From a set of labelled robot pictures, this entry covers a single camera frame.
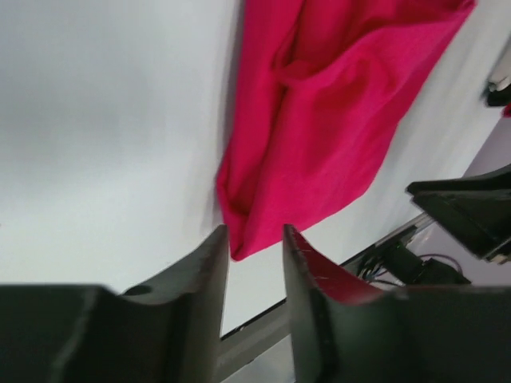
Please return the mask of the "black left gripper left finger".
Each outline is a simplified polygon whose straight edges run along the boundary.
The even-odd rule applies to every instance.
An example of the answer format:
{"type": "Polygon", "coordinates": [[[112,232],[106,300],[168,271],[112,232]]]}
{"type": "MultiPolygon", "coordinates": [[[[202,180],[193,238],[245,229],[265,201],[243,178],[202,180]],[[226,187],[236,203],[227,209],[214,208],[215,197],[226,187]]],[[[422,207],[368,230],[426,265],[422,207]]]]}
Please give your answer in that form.
{"type": "Polygon", "coordinates": [[[4,382],[210,382],[228,275],[228,230],[116,294],[100,285],[1,288],[4,382]]]}

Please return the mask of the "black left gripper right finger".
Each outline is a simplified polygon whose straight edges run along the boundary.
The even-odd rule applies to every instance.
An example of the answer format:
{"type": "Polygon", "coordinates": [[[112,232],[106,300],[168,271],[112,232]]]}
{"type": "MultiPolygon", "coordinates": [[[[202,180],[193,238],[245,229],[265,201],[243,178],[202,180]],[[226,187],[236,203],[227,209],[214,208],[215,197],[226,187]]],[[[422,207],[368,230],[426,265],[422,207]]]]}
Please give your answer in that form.
{"type": "Polygon", "coordinates": [[[507,382],[507,286],[381,290],[283,228],[299,382],[507,382]]]}

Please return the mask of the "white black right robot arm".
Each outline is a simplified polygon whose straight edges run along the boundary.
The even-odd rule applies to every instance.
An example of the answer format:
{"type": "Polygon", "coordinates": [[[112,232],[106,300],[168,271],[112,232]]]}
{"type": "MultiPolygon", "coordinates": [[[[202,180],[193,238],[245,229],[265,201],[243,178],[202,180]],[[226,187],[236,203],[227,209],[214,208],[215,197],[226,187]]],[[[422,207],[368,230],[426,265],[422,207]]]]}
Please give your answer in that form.
{"type": "MultiPolygon", "coordinates": [[[[451,237],[477,259],[510,261],[510,166],[479,176],[418,181],[406,191],[451,237]]],[[[460,272],[436,259],[422,260],[403,244],[382,253],[382,265],[406,285],[468,284],[460,272]]]]}

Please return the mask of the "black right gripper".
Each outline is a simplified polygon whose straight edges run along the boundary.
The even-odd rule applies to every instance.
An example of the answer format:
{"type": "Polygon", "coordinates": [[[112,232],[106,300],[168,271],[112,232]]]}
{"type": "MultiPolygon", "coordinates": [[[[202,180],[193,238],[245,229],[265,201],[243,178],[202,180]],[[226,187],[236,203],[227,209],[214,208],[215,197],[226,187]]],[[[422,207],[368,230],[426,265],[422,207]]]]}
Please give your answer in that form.
{"type": "Polygon", "coordinates": [[[479,176],[413,182],[406,192],[475,258],[510,261],[509,165],[479,176]]]}

